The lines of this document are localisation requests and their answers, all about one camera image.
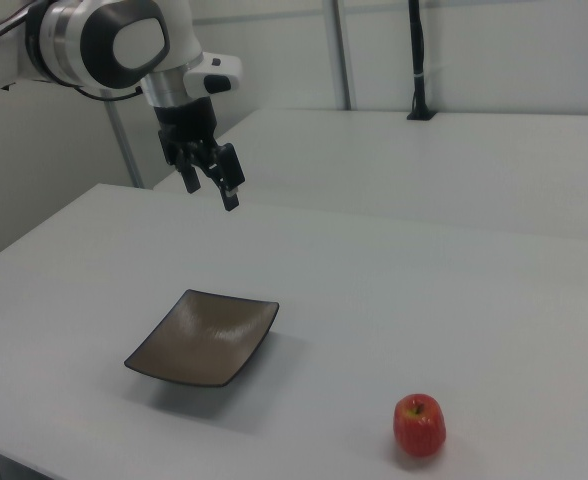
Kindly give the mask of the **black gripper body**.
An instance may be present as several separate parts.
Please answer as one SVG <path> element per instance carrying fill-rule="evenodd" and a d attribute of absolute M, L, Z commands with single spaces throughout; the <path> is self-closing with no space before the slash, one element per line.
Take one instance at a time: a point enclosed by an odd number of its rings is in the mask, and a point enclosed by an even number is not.
<path fill-rule="evenodd" d="M 155 107 L 154 113 L 159 122 L 158 136 L 168 165 L 175 165 L 183 144 L 202 144 L 206 148 L 218 146 L 214 137 L 217 119 L 210 97 L 176 107 Z"/>

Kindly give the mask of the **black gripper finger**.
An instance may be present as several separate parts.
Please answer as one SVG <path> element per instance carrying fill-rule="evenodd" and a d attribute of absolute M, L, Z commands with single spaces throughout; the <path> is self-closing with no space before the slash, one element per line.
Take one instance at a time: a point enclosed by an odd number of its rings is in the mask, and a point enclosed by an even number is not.
<path fill-rule="evenodd" d="M 180 173 L 188 193 L 195 193 L 201 188 L 196 172 L 195 161 L 198 149 L 193 143 L 180 143 L 175 157 L 175 168 Z"/>
<path fill-rule="evenodd" d="M 210 150 L 205 174 L 218 188 L 225 210 L 230 212 L 237 208 L 238 187 L 245 182 L 245 176 L 231 143 Z"/>

